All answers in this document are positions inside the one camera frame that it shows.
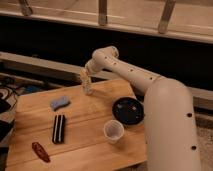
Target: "white paper cup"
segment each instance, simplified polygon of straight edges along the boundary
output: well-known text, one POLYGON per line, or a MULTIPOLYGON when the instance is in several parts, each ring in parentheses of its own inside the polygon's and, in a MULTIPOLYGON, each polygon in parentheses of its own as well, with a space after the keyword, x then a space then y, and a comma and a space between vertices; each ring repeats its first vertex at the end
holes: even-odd
POLYGON ((124 127, 117 120, 106 122, 103 131, 110 144, 115 144, 124 135, 124 127))

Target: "railing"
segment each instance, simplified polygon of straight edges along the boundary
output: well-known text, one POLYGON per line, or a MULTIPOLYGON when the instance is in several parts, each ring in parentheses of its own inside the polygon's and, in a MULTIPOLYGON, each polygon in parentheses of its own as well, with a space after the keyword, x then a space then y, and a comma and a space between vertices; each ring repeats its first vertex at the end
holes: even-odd
POLYGON ((213 43, 212 0, 1 0, 0 15, 213 43))

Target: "black circular hole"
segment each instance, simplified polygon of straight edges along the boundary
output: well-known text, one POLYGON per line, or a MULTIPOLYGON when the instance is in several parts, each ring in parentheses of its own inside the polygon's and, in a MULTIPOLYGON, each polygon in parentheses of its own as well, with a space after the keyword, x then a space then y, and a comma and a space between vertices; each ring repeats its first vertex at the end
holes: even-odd
POLYGON ((187 116, 188 116, 189 118, 191 118, 191 117, 192 117, 192 113, 187 113, 187 116))
POLYGON ((193 146, 191 147, 191 149, 192 149, 192 150, 196 150, 197 147, 196 147, 195 145, 193 145, 193 146))

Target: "striped black object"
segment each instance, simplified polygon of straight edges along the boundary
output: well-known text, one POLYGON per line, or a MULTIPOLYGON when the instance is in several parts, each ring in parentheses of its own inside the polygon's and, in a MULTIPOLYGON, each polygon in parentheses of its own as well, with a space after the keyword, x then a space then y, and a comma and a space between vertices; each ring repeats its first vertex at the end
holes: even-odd
POLYGON ((65 116, 56 115, 53 126, 52 142, 54 144, 64 142, 64 127, 65 127, 65 116))

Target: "blue sponge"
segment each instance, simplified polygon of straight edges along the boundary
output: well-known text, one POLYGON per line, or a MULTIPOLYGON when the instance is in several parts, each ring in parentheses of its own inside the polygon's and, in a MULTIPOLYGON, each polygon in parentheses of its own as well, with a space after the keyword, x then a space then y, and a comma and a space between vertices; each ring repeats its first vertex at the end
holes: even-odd
POLYGON ((70 104, 70 100, 67 96, 62 96, 59 99, 55 99, 50 102, 50 107, 52 110, 56 111, 61 107, 65 107, 70 104))

